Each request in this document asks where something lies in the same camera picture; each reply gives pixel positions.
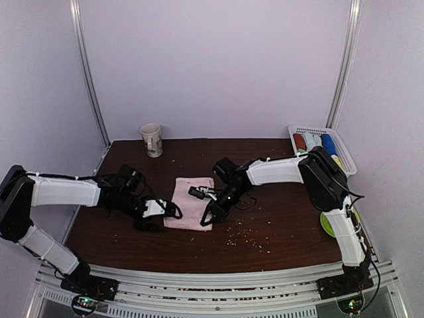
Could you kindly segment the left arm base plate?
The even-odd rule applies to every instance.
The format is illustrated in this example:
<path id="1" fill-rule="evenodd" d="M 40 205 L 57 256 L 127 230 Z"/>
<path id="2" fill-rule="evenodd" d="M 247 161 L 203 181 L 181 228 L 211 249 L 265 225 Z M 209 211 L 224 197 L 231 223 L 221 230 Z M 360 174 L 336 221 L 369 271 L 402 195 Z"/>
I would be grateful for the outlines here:
<path id="1" fill-rule="evenodd" d="M 63 290 L 83 294 L 99 301 L 113 301 L 117 294 L 119 282 L 99 276 L 65 276 L 60 287 Z"/>

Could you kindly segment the pink towel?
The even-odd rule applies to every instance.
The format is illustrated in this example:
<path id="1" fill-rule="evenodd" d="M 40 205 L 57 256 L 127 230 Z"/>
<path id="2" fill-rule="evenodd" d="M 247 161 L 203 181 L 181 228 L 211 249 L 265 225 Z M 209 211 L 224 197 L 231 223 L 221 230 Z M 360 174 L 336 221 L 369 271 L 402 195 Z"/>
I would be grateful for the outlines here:
<path id="1" fill-rule="evenodd" d="M 214 187 L 213 178 L 176 178 L 172 202 L 181 210 L 183 217 L 175 219 L 166 217 L 164 226 L 169 229 L 183 229 L 190 231 L 211 231 L 212 225 L 203 227 L 200 222 L 209 203 L 209 199 L 198 199 L 188 193 L 191 186 Z"/>

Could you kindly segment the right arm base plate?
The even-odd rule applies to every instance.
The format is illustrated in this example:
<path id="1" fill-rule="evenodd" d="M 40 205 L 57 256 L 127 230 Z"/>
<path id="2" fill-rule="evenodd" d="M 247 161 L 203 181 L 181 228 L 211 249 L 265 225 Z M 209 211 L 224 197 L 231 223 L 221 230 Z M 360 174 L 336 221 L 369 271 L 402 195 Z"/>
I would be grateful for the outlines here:
<path id="1" fill-rule="evenodd" d="M 316 283 L 322 300 L 359 294 L 361 291 L 374 286 L 372 278 L 366 278 L 363 282 L 349 282 L 344 275 L 321 278 Z"/>

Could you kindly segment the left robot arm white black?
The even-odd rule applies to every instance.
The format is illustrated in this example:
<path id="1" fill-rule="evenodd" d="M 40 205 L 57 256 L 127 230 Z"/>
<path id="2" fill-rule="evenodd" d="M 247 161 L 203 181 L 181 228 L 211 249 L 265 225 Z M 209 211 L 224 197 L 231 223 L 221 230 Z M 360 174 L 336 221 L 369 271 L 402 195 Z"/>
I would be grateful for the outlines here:
<path id="1" fill-rule="evenodd" d="M 31 218 L 39 206 L 98 207 L 119 211 L 133 220 L 138 231 L 159 231 L 155 217 L 181 219 L 181 209 L 160 199 L 153 191 L 137 194 L 147 186 L 144 175 L 123 164 L 104 176 L 66 176 L 28 172 L 12 166 L 1 182 L 1 238 L 17 243 L 54 267 L 81 294 L 95 289 L 89 265 L 43 231 Z"/>

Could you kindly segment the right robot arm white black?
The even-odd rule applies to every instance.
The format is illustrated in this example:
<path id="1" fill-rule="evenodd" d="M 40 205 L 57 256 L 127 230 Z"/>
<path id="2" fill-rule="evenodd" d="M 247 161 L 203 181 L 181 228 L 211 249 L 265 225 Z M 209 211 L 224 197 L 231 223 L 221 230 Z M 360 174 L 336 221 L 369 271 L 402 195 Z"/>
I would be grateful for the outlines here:
<path id="1" fill-rule="evenodd" d="M 354 292 L 369 276 L 370 257 L 351 199 L 360 196 L 349 190 L 346 174 L 322 146 L 292 157 L 259 158 L 240 166 L 224 157 L 214 165 L 213 172 L 226 186 L 211 196 L 201 226 L 225 220 L 230 209 L 254 186 L 300 183 L 312 206 L 324 214 L 334 232 L 343 262 L 340 287 L 344 292 Z"/>

